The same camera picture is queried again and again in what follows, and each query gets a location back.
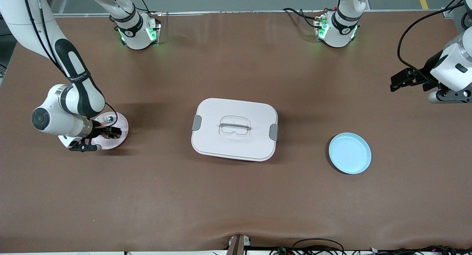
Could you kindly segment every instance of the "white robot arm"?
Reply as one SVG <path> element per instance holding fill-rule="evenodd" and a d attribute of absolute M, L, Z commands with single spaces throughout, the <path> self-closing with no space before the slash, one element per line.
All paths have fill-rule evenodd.
<path fill-rule="evenodd" d="M 158 42 L 160 22 L 136 10 L 131 0 L 94 0 L 110 13 L 129 48 L 144 49 Z"/>
<path fill-rule="evenodd" d="M 472 0 L 464 0 L 469 16 Z M 391 77 L 391 91 L 422 85 L 431 103 L 472 103 L 472 28 L 447 43 L 443 50 L 430 57 L 423 68 L 406 68 Z"/>
<path fill-rule="evenodd" d="M 55 85 L 31 117 L 36 129 L 58 135 L 71 151 L 97 151 L 85 139 L 118 138 L 118 128 L 91 120 L 105 99 L 74 45 L 57 25 L 46 0 L 0 0 L 1 14 L 13 36 L 25 48 L 51 59 L 72 85 Z"/>
<path fill-rule="evenodd" d="M 363 0 L 339 0 L 337 9 L 328 11 L 316 23 L 317 38 L 334 48 L 347 45 L 357 30 L 357 23 L 364 13 Z"/>

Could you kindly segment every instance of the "container lid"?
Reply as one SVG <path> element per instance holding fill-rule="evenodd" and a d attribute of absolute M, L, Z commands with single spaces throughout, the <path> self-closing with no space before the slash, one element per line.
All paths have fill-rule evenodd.
<path fill-rule="evenodd" d="M 371 164 L 372 154 L 369 144 L 361 136 L 345 132 L 332 139 L 329 158 L 340 171 L 359 174 Z"/>
<path fill-rule="evenodd" d="M 210 98 L 200 103 L 192 146 L 200 154 L 265 161 L 275 151 L 278 117 L 267 104 Z"/>

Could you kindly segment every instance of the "green led light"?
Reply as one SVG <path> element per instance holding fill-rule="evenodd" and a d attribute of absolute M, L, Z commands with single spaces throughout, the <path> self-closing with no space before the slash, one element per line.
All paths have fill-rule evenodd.
<path fill-rule="evenodd" d="M 123 33 L 121 33 L 121 30 L 118 28 L 118 33 L 121 36 L 121 41 L 125 42 L 125 38 L 123 37 Z"/>
<path fill-rule="evenodd" d="M 146 30 L 147 30 L 147 33 L 148 33 L 148 35 L 149 35 L 149 39 L 150 39 L 151 41 L 156 40 L 156 31 L 153 30 L 153 29 L 149 29 L 149 28 L 146 28 Z"/>
<path fill-rule="evenodd" d="M 329 24 L 325 23 L 325 25 L 323 25 L 323 27 L 320 29 L 320 33 L 318 35 L 319 38 L 325 38 L 328 28 L 329 28 Z"/>
<path fill-rule="evenodd" d="M 357 25 L 356 25 L 356 27 L 355 27 L 354 30 L 353 30 L 353 34 L 352 34 L 352 36 L 351 36 L 351 40 L 354 38 L 354 35 L 355 35 L 355 31 L 356 31 L 356 30 L 357 30 Z"/>

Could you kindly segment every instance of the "light blue plate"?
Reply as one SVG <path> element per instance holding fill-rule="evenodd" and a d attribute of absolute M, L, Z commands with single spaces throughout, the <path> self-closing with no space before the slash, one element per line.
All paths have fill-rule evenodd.
<path fill-rule="evenodd" d="M 359 174 L 371 164 L 369 144 L 361 136 L 344 132 L 336 135 L 329 144 L 329 158 L 340 171 Z"/>

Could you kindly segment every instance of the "table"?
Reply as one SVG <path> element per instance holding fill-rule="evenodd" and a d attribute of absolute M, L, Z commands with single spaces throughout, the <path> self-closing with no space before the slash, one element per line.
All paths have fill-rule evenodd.
<path fill-rule="evenodd" d="M 107 18 L 61 18 L 107 101 L 131 132 L 113 151 L 69 152 L 31 112 L 66 83 L 18 46 L 0 87 L 0 252 L 169 251 L 332 238 L 347 249 L 472 245 L 470 105 L 433 105 L 420 87 L 389 91 L 396 45 L 425 13 L 366 13 L 355 40 L 317 43 L 284 13 L 163 20 L 159 46 L 120 45 Z M 407 36 L 421 66 L 457 35 L 436 16 Z M 192 119 L 209 97 L 263 102 L 279 115 L 268 161 L 197 154 Z M 344 175 L 329 140 L 354 132 L 372 163 Z"/>

